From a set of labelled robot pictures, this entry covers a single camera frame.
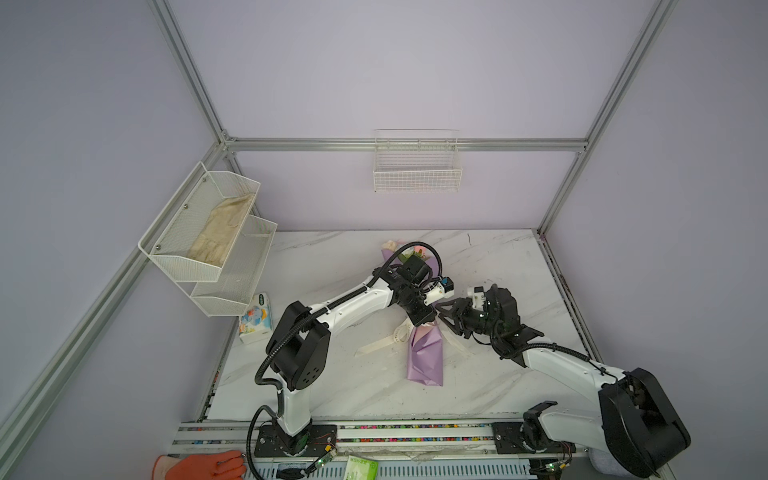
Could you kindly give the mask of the cream ribbon strip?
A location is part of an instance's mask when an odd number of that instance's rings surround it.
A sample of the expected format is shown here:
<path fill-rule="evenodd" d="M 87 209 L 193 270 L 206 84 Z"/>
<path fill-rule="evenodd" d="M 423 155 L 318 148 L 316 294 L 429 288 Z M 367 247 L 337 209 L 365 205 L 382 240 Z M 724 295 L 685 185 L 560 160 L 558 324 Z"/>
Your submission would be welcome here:
<path fill-rule="evenodd" d="M 427 323 L 427 326 L 437 327 L 443 336 L 443 339 L 464 358 L 472 358 L 474 356 L 474 353 L 465 347 L 456 336 L 451 335 L 451 331 L 443 323 L 430 322 Z M 390 335 L 358 348 L 354 353 L 354 356 L 361 357 L 388 348 L 391 345 L 405 344 L 414 329 L 415 327 L 412 325 L 411 321 L 405 319 Z"/>

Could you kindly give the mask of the purple pink wrapping paper sheet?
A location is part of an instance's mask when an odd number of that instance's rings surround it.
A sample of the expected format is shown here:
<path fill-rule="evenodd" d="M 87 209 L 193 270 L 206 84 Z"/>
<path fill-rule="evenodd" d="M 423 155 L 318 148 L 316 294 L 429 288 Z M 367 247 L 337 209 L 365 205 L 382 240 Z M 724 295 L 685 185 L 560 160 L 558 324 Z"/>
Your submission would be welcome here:
<path fill-rule="evenodd" d="M 413 248 L 408 247 L 397 255 L 392 261 L 391 267 L 403 263 L 413 254 Z M 422 289 L 427 289 L 438 278 L 440 267 L 432 250 L 425 247 L 429 255 L 424 260 L 431 268 L 432 274 L 422 283 Z M 424 386 L 440 387 L 443 385 L 443 336 L 437 327 L 423 324 L 415 327 L 407 342 L 407 368 L 406 377 L 409 381 Z"/>

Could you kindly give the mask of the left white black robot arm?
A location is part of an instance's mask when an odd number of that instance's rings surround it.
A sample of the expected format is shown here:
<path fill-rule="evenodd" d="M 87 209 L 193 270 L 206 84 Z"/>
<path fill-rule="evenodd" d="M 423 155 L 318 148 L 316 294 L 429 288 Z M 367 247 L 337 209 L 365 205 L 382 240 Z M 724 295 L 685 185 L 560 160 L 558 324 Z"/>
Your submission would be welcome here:
<path fill-rule="evenodd" d="M 254 375 L 260 387 L 276 390 L 277 408 L 264 405 L 275 435 L 291 453 L 309 442 L 312 426 L 307 389 L 322 375 L 334 333 L 393 305 L 415 327 L 436 319 L 434 304 L 454 293 L 443 274 L 437 250 L 423 241 L 398 247 L 354 288 L 324 302 L 299 301 L 284 310 L 265 347 L 265 358 Z"/>

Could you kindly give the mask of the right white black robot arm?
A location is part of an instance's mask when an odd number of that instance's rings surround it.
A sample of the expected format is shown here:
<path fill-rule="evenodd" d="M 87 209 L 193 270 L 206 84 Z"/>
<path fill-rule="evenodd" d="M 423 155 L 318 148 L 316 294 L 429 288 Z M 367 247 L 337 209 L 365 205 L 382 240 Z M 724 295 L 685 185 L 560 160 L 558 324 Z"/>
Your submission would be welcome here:
<path fill-rule="evenodd" d="M 542 373 L 579 394 L 588 409 L 543 400 L 523 414 L 517 444 L 542 452 L 556 444 L 582 445 L 609 455 L 627 473 L 647 478 L 691 445 L 691 436 L 658 379 L 642 368 L 622 370 L 557 344 L 525 325 L 505 288 L 476 288 L 435 304 L 456 335 L 476 334 L 502 360 Z"/>

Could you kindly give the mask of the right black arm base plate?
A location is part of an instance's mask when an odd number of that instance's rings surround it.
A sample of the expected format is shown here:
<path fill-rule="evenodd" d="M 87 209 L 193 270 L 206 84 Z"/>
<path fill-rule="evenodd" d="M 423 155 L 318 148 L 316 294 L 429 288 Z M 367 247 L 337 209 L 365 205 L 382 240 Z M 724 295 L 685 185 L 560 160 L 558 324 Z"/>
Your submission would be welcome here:
<path fill-rule="evenodd" d="M 568 456 L 575 452 L 573 443 L 551 440 L 540 428 L 523 421 L 494 422 L 491 429 L 497 454 L 560 453 Z"/>

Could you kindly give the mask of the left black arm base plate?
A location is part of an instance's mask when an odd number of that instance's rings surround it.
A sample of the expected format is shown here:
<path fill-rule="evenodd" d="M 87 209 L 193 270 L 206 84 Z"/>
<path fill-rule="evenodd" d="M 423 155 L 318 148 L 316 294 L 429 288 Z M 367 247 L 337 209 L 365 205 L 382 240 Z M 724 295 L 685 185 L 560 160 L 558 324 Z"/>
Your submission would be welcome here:
<path fill-rule="evenodd" d="M 257 458 L 319 457 L 337 441 L 334 424 L 310 423 L 296 436 L 290 436 L 279 425 L 268 422 L 259 427 L 252 452 Z"/>

